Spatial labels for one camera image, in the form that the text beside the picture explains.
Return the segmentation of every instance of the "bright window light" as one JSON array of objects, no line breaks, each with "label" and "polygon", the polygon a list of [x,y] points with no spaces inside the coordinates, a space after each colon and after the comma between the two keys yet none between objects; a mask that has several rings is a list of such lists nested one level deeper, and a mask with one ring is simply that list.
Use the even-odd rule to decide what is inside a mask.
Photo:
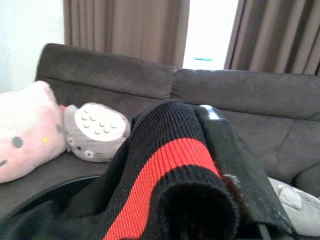
[{"label": "bright window light", "polygon": [[238,0],[190,0],[185,69],[224,68]]}]

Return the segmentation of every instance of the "totoro pillow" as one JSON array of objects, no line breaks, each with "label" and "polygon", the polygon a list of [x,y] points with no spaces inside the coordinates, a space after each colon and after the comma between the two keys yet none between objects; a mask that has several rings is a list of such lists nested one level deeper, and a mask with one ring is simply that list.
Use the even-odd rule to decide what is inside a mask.
[{"label": "totoro pillow", "polygon": [[102,104],[69,105],[64,111],[67,149],[82,160],[109,162],[129,135],[127,118]]}]

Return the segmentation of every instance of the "red stripe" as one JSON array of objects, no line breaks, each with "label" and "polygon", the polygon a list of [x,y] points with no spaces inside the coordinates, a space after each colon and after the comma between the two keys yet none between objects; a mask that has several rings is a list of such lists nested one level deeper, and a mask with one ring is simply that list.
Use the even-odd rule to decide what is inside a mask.
[{"label": "red stripe", "polygon": [[220,176],[208,149],[200,141],[179,138],[168,142],[143,166],[104,240],[138,239],[146,227],[151,195],[157,182],[172,169],[183,165],[203,167]]}]

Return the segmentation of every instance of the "hello kitty plush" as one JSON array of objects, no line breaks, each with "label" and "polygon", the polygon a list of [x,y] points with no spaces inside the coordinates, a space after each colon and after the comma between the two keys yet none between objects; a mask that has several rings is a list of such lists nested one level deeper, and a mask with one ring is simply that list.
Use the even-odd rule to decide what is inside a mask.
[{"label": "hello kitty plush", "polygon": [[66,150],[63,112],[49,84],[0,94],[0,183],[30,173]]}]

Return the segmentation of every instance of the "stuffed toy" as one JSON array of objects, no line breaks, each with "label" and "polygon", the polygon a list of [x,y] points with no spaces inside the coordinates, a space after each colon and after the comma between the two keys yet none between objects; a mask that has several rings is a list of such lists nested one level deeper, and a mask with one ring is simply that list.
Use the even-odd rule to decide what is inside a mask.
[{"label": "stuffed toy", "polygon": [[69,105],[64,111],[68,151],[90,162],[109,162],[130,135],[127,118],[102,104]]},{"label": "stuffed toy", "polygon": [[320,236],[320,200],[279,180],[271,185],[298,234]]},{"label": "stuffed toy", "polygon": [[21,178],[66,150],[63,112],[46,82],[1,93],[0,110],[0,183]]}]

